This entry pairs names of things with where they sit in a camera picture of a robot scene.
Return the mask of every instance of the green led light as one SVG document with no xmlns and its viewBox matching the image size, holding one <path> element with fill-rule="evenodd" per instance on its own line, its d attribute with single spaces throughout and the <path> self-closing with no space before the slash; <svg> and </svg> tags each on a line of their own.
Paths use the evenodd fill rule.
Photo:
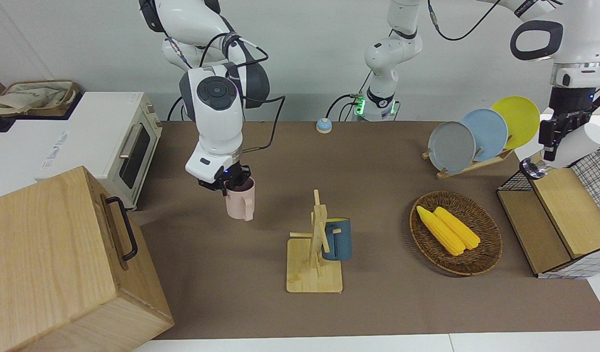
<svg viewBox="0 0 600 352">
<path fill-rule="evenodd" d="M 360 98 L 360 102 L 358 104 L 356 104 L 356 114 L 362 116 L 364 112 L 365 112 L 365 99 Z"/>
</svg>

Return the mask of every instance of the oven door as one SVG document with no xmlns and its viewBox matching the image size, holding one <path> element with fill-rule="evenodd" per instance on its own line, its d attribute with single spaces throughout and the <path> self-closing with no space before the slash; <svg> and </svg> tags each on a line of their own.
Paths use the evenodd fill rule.
<svg viewBox="0 0 600 352">
<path fill-rule="evenodd" d="M 137 110 L 137 114 L 139 118 L 130 127 L 126 142 L 119 152 L 121 165 L 118 165 L 117 174 L 114 176 L 114 182 L 132 201 L 133 206 L 139 196 L 157 142 L 157 136 L 148 119 L 141 110 Z"/>
</svg>

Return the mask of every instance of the yellow corn cob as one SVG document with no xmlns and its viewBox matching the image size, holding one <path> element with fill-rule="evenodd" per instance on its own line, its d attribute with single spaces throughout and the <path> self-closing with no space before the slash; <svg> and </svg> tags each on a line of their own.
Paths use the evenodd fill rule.
<svg viewBox="0 0 600 352">
<path fill-rule="evenodd" d="M 421 206 L 417 207 L 417 211 L 423 224 L 450 254 L 453 256 L 463 254 L 465 251 L 463 241 L 443 221 Z"/>
<path fill-rule="evenodd" d="M 437 209 L 434 210 L 434 214 L 437 216 L 437 218 L 439 218 L 439 220 L 443 221 L 445 225 L 454 231 L 456 236 L 458 236 L 458 238 L 460 238 L 465 244 L 465 248 L 474 249 L 478 247 L 480 244 L 480 238 L 456 216 L 450 214 L 450 212 L 442 207 L 437 207 Z"/>
</svg>

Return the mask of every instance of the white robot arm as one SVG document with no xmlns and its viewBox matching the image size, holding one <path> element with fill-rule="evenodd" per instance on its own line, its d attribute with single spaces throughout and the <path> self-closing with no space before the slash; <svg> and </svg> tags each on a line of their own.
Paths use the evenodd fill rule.
<svg viewBox="0 0 600 352">
<path fill-rule="evenodd" d="M 392 34 L 365 52 L 372 75 L 356 109 L 365 120 L 381 121 L 391 113 L 398 84 L 395 66 L 414 58 L 422 49 L 417 23 L 421 4 L 426 1 L 391 0 L 387 20 Z M 554 114 L 551 120 L 541 123 L 539 132 L 544 158 L 538 163 L 529 158 L 521 163 L 524 174 L 541 178 L 552 165 L 558 167 L 554 160 L 561 140 L 586 124 L 593 112 L 595 89 L 600 87 L 600 0 L 563 0 L 558 9 L 543 0 L 478 1 L 506 7 L 524 22 L 510 42 L 513 56 L 525 61 L 554 60 L 549 105 Z M 429 1 L 428 7 L 440 33 Z M 548 33 L 549 40 L 539 49 L 521 49 L 520 39 L 532 32 Z"/>
<path fill-rule="evenodd" d="M 267 54 L 239 36 L 220 16 L 217 0 L 139 0 L 153 31 L 165 33 L 163 54 L 186 71 L 179 83 L 188 117 L 196 123 L 199 142 L 186 163 L 199 185 L 221 190 L 243 185 L 251 175 L 241 165 L 243 100 L 259 107 L 269 94 L 269 81 L 259 62 Z M 266 57 L 255 60 L 247 47 Z M 204 52 L 212 49 L 211 55 Z"/>
<path fill-rule="evenodd" d="M 356 114 L 367 121 L 382 121 L 392 111 L 394 94 L 398 85 L 395 67 L 414 58 L 422 50 L 422 39 L 418 33 L 418 17 L 427 0 L 391 0 L 387 22 L 392 34 L 365 51 L 365 63 L 372 74 L 369 85 L 362 92 Z M 478 0 L 495 3 L 496 0 Z M 500 6 L 507 7 L 522 21 L 546 14 L 554 7 L 546 1 L 502 0 Z M 438 26 L 434 12 L 432 21 Z"/>
</svg>

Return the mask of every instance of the mug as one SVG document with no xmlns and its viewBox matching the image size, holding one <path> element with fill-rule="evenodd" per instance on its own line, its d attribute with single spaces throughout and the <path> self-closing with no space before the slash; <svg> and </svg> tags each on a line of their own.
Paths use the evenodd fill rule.
<svg viewBox="0 0 600 352">
<path fill-rule="evenodd" d="M 330 253 L 324 252 L 322 258 L 327 261 L 345 261 L 352 256 L 352 231 L 350 219 L 336 218 L 326 220 L 326 240 Z"/>
<path fill-rule="evenodd" d="M 243 185 L 227 191 L 226 212 L 228 216 L 245 221 L 253 219 L 255 188 L 254 179 L 249 178 Z"/>
</svg>

